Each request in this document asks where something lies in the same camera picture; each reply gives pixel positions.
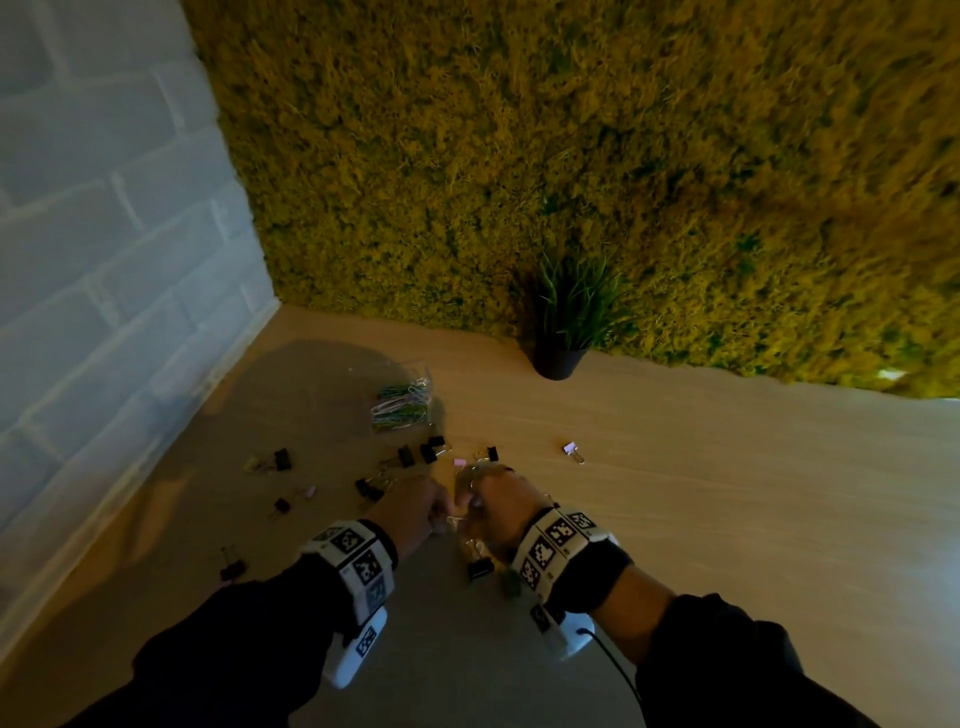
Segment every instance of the moss wall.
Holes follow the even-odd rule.
[[[559,243],[616,351],[960,393],[956,0],[185,5],[284,301],[510,332]]]

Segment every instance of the hand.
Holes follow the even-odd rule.
[[[527,524],[553,502],[513,468],[491,466],[479,471],[470,482],[458,478],[456,503],[469,506],[461,526],[468,538],[480,539],[501,561],[517,548]]]
[[[414,475],[394,484],[364,518],[387,532],[403,561],[426,541],[433,524],[453,515],[448,490],[426,475]]]

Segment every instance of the black plant pot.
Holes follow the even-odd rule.
[[[572,352],[538,336],[534,346],[534,369],[540,376],[560,381],[573,374],[585,353],[586,349]]]

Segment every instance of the cord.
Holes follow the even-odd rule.
[[[631,682],[630,677],[627,675],[626,672],[623,671],[623,667],[621,667],[620,663],[616,661],[616,658],[613,657],[611,652],[607,649],[607,646],[602,642],[600,642],[600,638],[597,637],[593,632],[590,632],[588,629],[586,629],[586,627],[581,627],[580,629],[578,629],[577,634],[590,635],[591,637],[593,637],[593,641],[600,645],[600,649],[602,649],[604,653],[606,653],[607,657],[609,657],[610,661],[613,663],[613,666],[616,667],[617,670],[619,670],[620,674],[623,675],[623,679],[627,681],[627,685],[630,686],[630,692],[634,694],[634,697],[636,698],[636,704],[640,706],[640,712],[643,713],[643,701],[640,700],[640,693],[636,691],[636,688],[634,687],[633,682]]]

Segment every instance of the white brick wall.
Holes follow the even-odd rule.
[[[0,659],[277,307],[177,0],[0,0]]]

